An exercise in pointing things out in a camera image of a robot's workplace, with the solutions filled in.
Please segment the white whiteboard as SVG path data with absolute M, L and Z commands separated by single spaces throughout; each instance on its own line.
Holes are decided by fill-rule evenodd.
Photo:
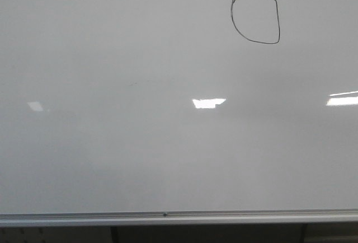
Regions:
M 357 221 L 357 0 L 1 0 L 1 226 Z

